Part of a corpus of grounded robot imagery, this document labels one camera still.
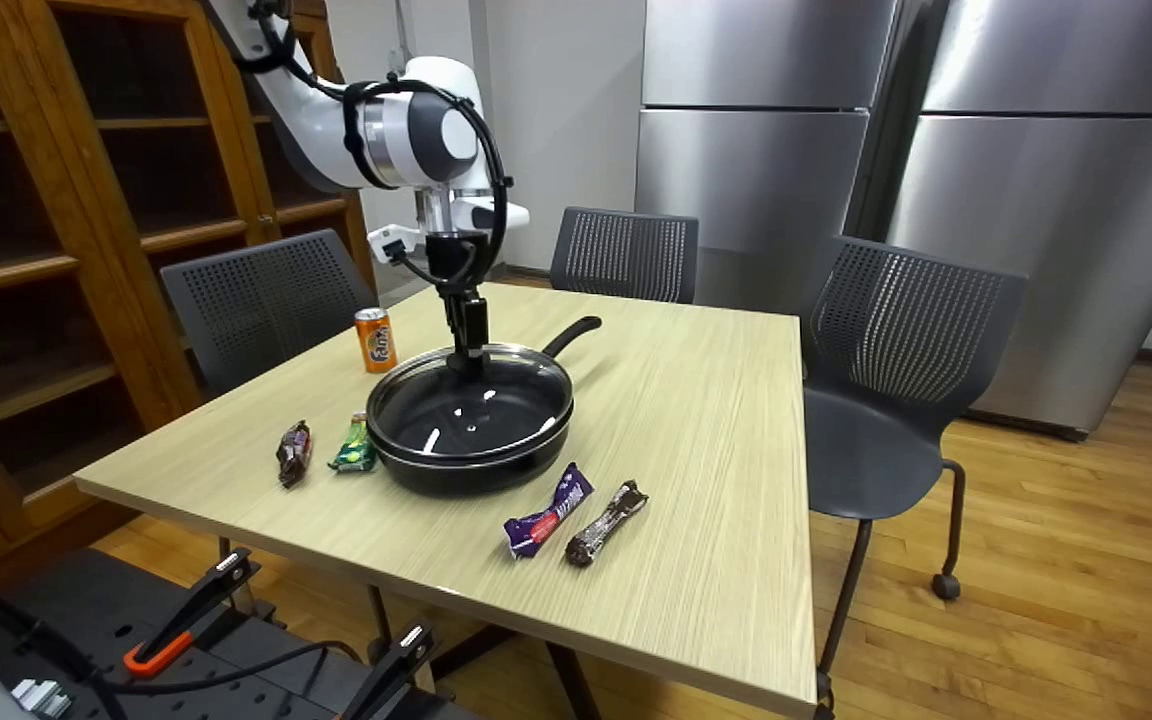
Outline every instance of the purple snack bar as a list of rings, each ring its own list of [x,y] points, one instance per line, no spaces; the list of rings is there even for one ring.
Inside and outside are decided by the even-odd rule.
[[[592,485],[576,466],[566,467],[546,514],[506,522],[506,542],[517,560],[539,551],[539,545],[592,496]]]

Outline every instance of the wooden cabinet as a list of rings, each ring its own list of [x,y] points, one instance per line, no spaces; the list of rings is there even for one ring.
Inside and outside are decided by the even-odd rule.
[[[334,64],[324,13],[296,38]],[[0,551],[70,526],[86,459],[199,400],[157,268],[342,227],[199,0],[0,0]]]

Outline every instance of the frying pan handle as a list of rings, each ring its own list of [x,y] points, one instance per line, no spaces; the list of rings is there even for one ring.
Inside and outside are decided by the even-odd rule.
[[[585,337],[592,330],[604,330],[604,322],[602,315],[581,315],[555,339],[546,345],[546,358],[562,358],[576,337]]]

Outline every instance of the chair backrest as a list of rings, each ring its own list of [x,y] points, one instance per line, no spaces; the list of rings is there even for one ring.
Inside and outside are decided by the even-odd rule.
[[[604,298],[697,298],[697,216],[568,209],[551,254],[551,288]]]
[[[804,315],[808,386],[843,390],[929,432],[992,381],[1026,280],[872,240],[837,240]]]
[[[161,268],[214,394],[352,330],[377,298],[334,227]]]

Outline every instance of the green object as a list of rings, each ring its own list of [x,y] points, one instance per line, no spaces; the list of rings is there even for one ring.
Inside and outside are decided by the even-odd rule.
[[[377,448],[369,445],[369,420],[363,416],[352,416],[350,420],[350,438],[345,438],[345,445],[335,448],[335,458],[334,458],[334,473],[335,475],[363,475],[363,473],[374,473],[374,466],[377,466]]]

